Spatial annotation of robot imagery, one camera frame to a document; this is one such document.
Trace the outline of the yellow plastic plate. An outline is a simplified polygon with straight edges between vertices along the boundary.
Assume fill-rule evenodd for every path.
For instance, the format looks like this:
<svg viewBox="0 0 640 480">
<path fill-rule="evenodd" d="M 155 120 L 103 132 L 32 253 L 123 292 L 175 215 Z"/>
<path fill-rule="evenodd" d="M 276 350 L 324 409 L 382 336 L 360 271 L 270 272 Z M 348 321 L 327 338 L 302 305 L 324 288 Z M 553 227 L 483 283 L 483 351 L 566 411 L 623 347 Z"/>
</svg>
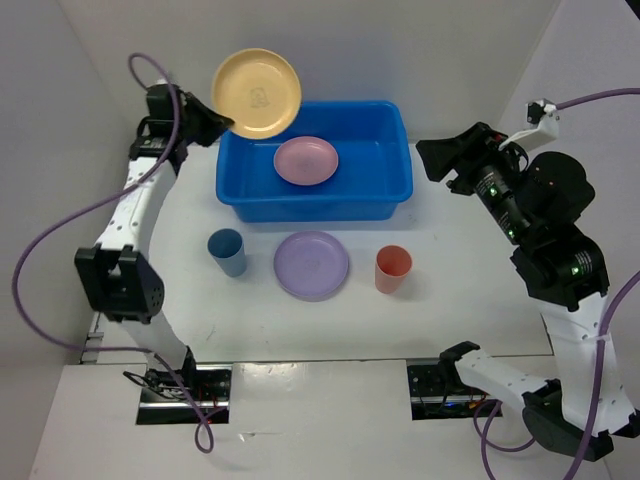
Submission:
<svg viewBox="0 0 640 480">
<path fill-rule="evenodd" d="M 279 54 L 249 48 L 227 57 L 211 87 L 214 110 L 233 121 L 230 130 L 246 139 L 264 140 L 284 132 L 301 103 L 300 80 Z"/>
</svg>

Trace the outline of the red plastic cup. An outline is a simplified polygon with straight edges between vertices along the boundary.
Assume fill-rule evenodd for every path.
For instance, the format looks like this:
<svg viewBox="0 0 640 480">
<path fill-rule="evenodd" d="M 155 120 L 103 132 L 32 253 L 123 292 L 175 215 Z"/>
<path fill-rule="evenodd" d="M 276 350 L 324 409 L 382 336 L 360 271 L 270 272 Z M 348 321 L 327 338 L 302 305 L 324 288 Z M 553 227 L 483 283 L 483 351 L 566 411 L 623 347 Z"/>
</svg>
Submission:
<svg viewBox="0 0 640 480">
<path fill-rule="evenodd" d="M 383 294 L 394 293 L 411 271 L 413 262 L 409 252 L 398 245 L 382 247 L 375 262 L 375 287 Z"/>
</svg>

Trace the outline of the blue plastic cup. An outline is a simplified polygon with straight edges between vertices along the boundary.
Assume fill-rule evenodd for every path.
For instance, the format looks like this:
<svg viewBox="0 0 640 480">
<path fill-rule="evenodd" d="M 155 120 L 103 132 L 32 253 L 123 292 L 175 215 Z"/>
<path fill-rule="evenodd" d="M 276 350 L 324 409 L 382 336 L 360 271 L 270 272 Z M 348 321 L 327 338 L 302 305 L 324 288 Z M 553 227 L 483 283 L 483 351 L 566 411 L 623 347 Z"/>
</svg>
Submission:
<svg viewBox="0 0 640 480">
<path fill-rule="evenodd" d="M 207 250 L 227 276 L 239 277 L 246 271 L 244 241 L 238 231 L 225 228 L 214 232 L 208 239 Z"/>
</svg>

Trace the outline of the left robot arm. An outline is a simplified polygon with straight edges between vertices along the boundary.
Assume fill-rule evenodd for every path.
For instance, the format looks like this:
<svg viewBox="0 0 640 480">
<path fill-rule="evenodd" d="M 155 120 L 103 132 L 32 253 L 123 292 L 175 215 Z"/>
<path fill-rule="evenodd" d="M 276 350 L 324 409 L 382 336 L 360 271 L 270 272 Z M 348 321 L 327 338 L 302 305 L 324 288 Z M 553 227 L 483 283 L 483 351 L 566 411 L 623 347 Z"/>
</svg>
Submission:
<svg viewBox="0 0 640 480">
<path fill-rule="evenodd" d="M 148 252 L 189 146 L 218 146 L 217 198 L 247 223 L 386 220 L 413 191 L 407 133 L 391 102 L 303 102 L 286 83 L 214 87 L 212 97 L 206 106 L 172 83 L 147 90 L 114 213 L 74 257 L 92 309 L 124 326 L 147 358 L 143 384 L 180 400 L 197 392 L 200 377 L 164 315 L 164 284 Z"/>
</svg>

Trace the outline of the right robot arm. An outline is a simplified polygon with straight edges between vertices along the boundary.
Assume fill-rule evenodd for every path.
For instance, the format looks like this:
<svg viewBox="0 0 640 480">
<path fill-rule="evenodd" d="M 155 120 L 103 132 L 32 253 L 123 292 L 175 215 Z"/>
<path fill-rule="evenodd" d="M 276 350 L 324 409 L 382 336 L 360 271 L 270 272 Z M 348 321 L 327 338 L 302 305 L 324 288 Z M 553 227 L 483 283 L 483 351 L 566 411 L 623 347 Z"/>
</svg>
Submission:
<svg viewBox="0 0 640 480">
<path fill-rule="evenodd" d="M 416 148 L 429 180 L 478 197 L 513 245 L 512 264 L 542 316 L 558 371 L 554 379 L 532 376 L 465 341 L 439 357 L 445 392 L 486 392 L 519 411 L 540 446 L 580 460 L 608 455 L 615 437 L 637 437 L 639 412 L 608 333 L 605 258 L 576 224 L 595 197 L 583 166 L 555 151 L 529 158 L 484 123 Z"/>
</svg>

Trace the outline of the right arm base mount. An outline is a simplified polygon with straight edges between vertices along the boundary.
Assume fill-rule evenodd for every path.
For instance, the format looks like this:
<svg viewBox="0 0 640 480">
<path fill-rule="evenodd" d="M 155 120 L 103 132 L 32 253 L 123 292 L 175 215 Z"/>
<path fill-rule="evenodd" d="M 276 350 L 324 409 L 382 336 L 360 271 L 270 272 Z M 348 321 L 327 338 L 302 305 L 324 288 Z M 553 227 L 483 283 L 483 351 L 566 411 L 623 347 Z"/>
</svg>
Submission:
<svg viewBox="0 0 640 480">
<path fill-rule="evenodd" d="M 408 391 L 413 421 L 465 419 L 494 398 L 466 385 L 450 386 L 435 360 L 408 362 Z"/>
</svg>

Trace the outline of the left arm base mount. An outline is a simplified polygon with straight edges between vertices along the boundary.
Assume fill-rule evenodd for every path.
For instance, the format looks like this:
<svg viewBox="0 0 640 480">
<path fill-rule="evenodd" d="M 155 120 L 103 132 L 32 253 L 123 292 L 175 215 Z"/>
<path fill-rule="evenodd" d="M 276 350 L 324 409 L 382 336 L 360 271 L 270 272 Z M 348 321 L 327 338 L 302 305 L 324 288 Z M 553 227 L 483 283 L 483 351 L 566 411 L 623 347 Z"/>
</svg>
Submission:
<svg viewBox="0 0 640 480">
<path fill-rule="evenodd" d="M 124 371 L 123 376 L 138 386 L 140 398 L 137 425 L 197 424 L 199 417 L 174 380 L 147 371 Z M 232 384 L 231 364 L 199 364 L 184 385 L 209 424 L 229 422 Z"/>
</svg>

